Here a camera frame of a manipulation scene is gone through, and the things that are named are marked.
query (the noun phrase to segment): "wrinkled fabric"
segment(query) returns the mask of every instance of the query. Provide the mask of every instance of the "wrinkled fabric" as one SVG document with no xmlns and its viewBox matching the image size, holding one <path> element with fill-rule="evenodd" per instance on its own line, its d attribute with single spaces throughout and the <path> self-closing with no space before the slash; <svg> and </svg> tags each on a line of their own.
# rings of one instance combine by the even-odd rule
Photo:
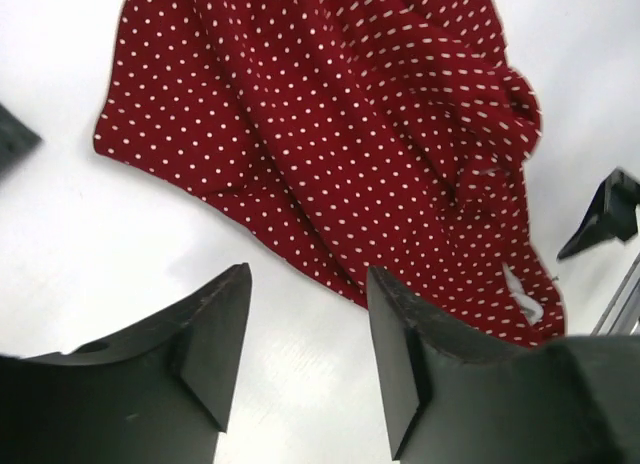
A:
<svg viewBox="0 0 640 464">
<path fill-rule="evenodd" d="M 126 0 L 114 61 L 98 153 L 362 306 L 384 266 L 505 341 L 564 333 L 529 242 L 540 114 L 492 0 Z M 503 264 L 543 307 L 535 324 Z"/>
</svg>

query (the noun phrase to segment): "tabletop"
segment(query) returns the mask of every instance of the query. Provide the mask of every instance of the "tabletop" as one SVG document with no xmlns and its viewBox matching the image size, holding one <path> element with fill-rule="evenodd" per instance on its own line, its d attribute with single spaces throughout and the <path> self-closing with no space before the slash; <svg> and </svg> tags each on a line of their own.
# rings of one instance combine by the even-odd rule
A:
<svg viewBox="0 0 640 464">
<path fill-rule="evenodd" d="M 367 313 L 182 191 L 96 156 L 123 0 L 0 0 L 0 100 L 44 139 L 0 180 L 0 351 L 71 352 L 249 262 L 254 294 L 217 464 L 390 462 Z M 599 182 L 640 175 L 640 0 L 496 0 L 544 138 L 526 175 L 534 245 L 569 331 L 590 333 L 640 240 L 562 264 Z"/>
</svg>

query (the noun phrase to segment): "white surface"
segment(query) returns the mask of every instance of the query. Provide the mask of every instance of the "white surface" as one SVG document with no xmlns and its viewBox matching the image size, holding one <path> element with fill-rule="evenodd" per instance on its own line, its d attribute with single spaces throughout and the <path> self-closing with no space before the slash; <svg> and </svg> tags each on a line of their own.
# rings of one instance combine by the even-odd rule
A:
<svg viewBox="0 0 640 464">
<path fill-rule="evenodd" d="M 496 1 L 546 116 L 527 167 L 534 243 L 570 330 L 590 332 L 640 240 L 561 266 L 555 254 L 613 167 L 640 175 L 640 0 Z M 93 155 L 121 2 L 0 0 L 0 99 L 46 140 L 0 183 L 0 350 L 71 351 L 247 261 L 254 298 L 216 463 L 388 463 L 366 312 L 196 199 Z"/>
</svg>

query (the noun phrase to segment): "red cloth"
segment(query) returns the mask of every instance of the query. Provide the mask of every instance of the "red cloth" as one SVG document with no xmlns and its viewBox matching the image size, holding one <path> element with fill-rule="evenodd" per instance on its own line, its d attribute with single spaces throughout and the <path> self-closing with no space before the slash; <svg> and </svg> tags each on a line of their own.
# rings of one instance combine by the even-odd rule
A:
<svg viewBox="0 0 640 464">
<path fill-rule="evenodd" d="M 362 306 L 367 267 L 386 266 L 533 346 L 564 332 L 529 244 L 539 129 L 491 0 L 127 0 L 95 149 Z M 535 326 L 503 263 L 544 306 Z"/>
</svg>

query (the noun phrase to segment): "black object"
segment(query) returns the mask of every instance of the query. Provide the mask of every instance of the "black object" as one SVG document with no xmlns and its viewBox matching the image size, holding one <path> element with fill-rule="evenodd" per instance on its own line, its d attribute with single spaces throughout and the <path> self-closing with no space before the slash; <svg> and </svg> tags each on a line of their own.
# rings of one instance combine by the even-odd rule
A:
<svg viewBox="0 0 640 464">
<path fill-rule="evenodd" d="M 0 463 L 211 464 L 250 295 L 234 266 L 71 355 L 0 358 Z"/>
<path fill-rule="evenodd" d="M 640 337 L 527 350 L 371 269 L 371 331 L 391 451 L 403 464 L 640 463 Z"/>
<path fill-rule="evenodd" d="M 580 227 L 558 253 L 562 261 L 602 242 L 627 242 L 638 234 L 636 206 L 640 184 L 617 168 L 602 181 Z"/>
<path fill-rule="evenodd" d="M 0 173 L 18 162 L 40 137 L 0 104 Z"/>
</svg>

